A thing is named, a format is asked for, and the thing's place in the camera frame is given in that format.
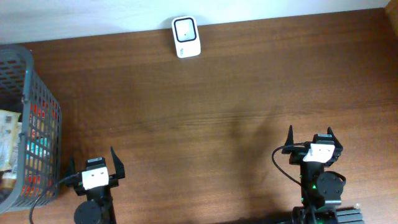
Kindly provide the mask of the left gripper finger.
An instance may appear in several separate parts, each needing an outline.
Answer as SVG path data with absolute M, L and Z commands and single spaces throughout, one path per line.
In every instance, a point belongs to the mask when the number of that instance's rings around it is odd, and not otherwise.
M 111 155 L 113 158 L 113 164 L 116 171 L 116 178 L 117 179 L 125 178 L 124 164 L 121 162 L 120 158 L 116 155 L 113 147 L 111 147 Z
M 65 181 L 65 185 L 67 187 L 73 187 L 76 179 L 76 170 L 75 170 L 75 160 L 73 157 L 69 160 L 69 165 L 67 167 L 67 171 L 65 173 L 65 177 L 67 178 Z

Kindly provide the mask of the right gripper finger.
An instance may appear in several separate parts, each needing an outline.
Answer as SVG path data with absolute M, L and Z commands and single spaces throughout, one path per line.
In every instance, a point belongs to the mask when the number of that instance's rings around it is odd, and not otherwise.
M 342 151 L 343 150 L 343 146 L 341 145 L 341 143 L 339 142 L 339 140 L 337 140 L 336 136 L 334 135 L 332 128 L 328 127 L 327 129 L 327 134 L 331 135 L 331 138 L 334 142 L 335 145 L 335 150 L 336 151 Z
M 294 134 L 292 125 L 289 126 L 287 139 L 282 149 L 283 154 L 290 154 L 294 150 Z

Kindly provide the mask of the yellow white wipes pack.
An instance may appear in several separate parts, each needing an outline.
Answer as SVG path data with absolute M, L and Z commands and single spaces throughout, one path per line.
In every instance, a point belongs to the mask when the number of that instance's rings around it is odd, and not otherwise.
M 20 115 L 20 113 L 1 110 L 1 172 L 11 169 L 10 159 Z

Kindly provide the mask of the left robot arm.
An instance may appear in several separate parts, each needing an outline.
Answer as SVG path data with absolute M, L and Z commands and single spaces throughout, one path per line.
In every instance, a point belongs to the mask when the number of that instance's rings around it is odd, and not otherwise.
M 125 178 L 124 164 L 111 147 L 115 173 L 110 174 L 104 157 L 88 159 L 84 170 L 75 169 L 74 159 L 66 172 L 65 185 L 74 189 L 78 196 L 85 196 L 75 210 L 73 220 L 76 224 L 113 224 L 116 216 L 111 189 L 119 186 L 119 180 Z

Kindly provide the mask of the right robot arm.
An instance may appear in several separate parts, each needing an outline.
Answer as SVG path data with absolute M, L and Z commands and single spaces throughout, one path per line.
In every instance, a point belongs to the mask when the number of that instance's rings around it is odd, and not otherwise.
M 282 153 L 288 154 L 289 164 L 300 167 L 302 206 L 292 212 L 292 223 L 336 223 L 336 209 L 346 178 L 326 171 L 338 160 L 343 146 L 331 128 L 325 134 L 315 134 L 311 141 L 295 143 L 293 127 L 289 127 Z

